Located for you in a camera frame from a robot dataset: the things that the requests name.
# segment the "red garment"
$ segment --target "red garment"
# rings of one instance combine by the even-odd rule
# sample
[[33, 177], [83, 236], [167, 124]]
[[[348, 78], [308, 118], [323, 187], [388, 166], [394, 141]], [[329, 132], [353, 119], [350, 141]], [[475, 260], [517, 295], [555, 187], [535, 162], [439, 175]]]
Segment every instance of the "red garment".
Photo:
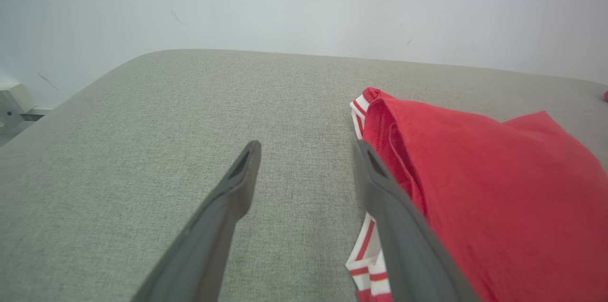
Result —
[[482, 300], [608, 299], [608, 177], [547, 113], [500, 123], [363, 96], [363, 140]]

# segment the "gray fabric surface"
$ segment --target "gray fabric surface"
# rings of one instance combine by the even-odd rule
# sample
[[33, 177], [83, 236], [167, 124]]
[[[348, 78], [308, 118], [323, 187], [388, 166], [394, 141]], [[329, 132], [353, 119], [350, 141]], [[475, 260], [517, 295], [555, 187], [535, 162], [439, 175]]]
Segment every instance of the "gray fabric surface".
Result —
[[217, 50], [123, 64], [0, 148], [0, 300], [127, 301], [252, 139], [262, 164], [222, 301], [355, 301], [364, 211], [348, 103], [367, 86], [504, 121], [547, 110], [608, 168], [608, 86]]

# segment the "red t-shirt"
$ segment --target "red t-shirt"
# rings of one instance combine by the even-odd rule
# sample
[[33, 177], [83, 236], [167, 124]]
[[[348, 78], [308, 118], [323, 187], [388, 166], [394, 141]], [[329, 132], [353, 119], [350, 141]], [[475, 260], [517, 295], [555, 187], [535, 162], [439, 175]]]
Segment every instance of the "red t-shirt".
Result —
[[608, 176], [547, 113], [500, 123], [363, 96], [363, 140], [482, 300], [608, 300]]

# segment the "fabric texture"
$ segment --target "fabric texture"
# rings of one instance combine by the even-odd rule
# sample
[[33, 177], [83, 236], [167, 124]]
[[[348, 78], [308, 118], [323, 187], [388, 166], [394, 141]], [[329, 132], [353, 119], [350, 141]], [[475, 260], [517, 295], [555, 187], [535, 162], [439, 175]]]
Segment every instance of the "fabric texture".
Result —
[[363, 140], [482, 300], [608, 296], [608, 176], [548, 114], [500, 123], [374, 88], [363, 96]]
[[365, 211], [346, 104], [368, 85], [499, 121], [547, 110], [608, 168], [605, 85], [386, 60], [150, 53], [0, 148], [0, 301], [128, 301], [252, 139], [260, 173], [220, 300], [356, 301], [344, 260]]

